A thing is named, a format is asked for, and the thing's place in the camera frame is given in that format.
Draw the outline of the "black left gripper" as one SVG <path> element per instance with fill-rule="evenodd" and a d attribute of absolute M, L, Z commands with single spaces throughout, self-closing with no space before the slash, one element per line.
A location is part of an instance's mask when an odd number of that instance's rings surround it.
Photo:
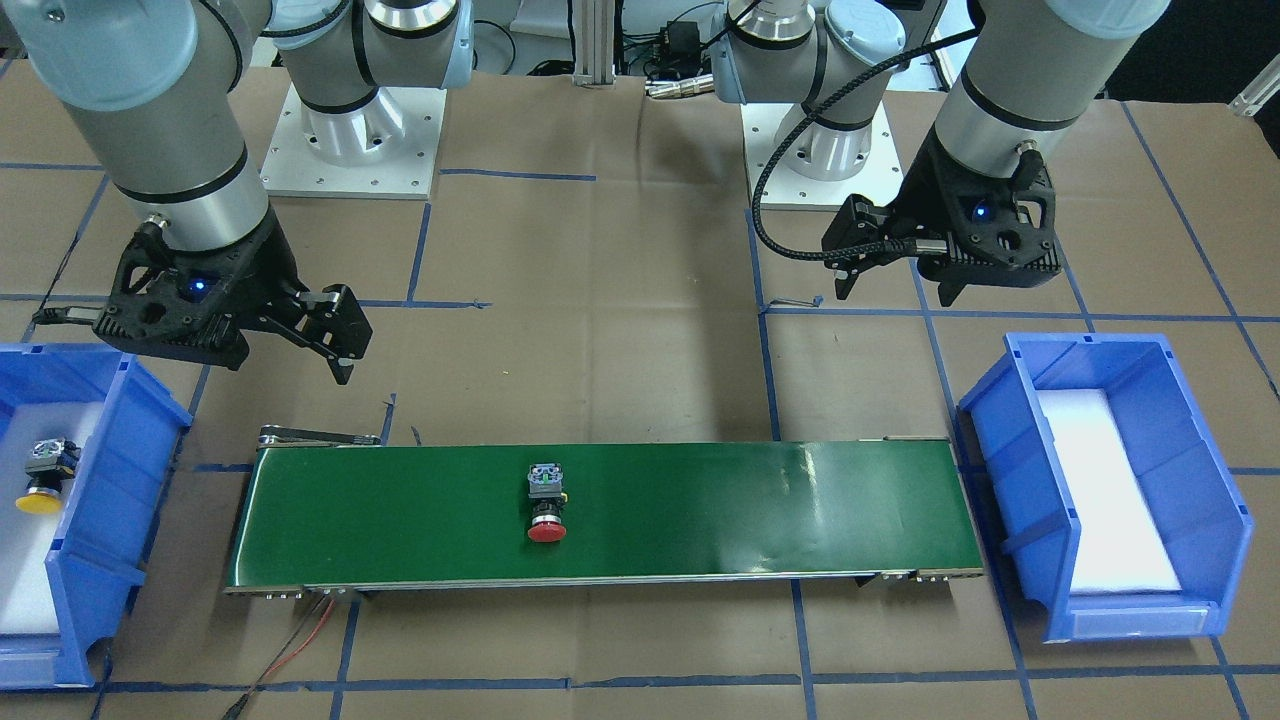
<path fill-rule="evenodd" d="M 845 301 L 868 269 L 900 258 L 923 260 L 923 275 L 938 275 L 942 307 L 951 307 L 969 284 L 961 270 L 961 200 L 954 183 L 956 163 L 940 145 L 924 145 L 905 174 L 897 197 L 878 206 L 851 195 L 822 237 L 835 270 L 835 292 Z"/>

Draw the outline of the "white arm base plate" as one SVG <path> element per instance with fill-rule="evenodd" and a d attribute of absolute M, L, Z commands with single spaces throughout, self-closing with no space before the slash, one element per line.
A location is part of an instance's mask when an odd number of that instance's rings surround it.
<path fill-rule="evenodd" d="M 261 169 L 273 197 L 428 201 L 447 92 L 380 88 L 344 114 L 306 106 L 289 88 Z"/>
<path fill-rule="evenodd" d="M 803 114 L 791 104 L 741 106 L 748 192 L 763 167 Z M 851 193 L 884 206 L 899 193 L 902 169 L 888 117 L 876 109 L 869 126 L 840 131 L 810 126 L 771 174 L 762 208 L 771 210 L 836 210 Z"/>

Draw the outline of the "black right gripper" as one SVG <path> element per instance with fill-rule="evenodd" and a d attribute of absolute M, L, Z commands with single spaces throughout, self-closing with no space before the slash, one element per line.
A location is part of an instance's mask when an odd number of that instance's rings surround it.
<path fill-rule="evenodd" d="M 282 225 L 264 220 L 250 236 L 252 258 L 236 283 L 236 320 L 244 331 L 278 334 L 328 363 L 339 386 L 347 386 L 365 357 L 372 328 L 347 284 L 312 291 L 298 278 Z M 243 334 L 221 348 L 221 365 L 237 372 L 250 355 Z"/>

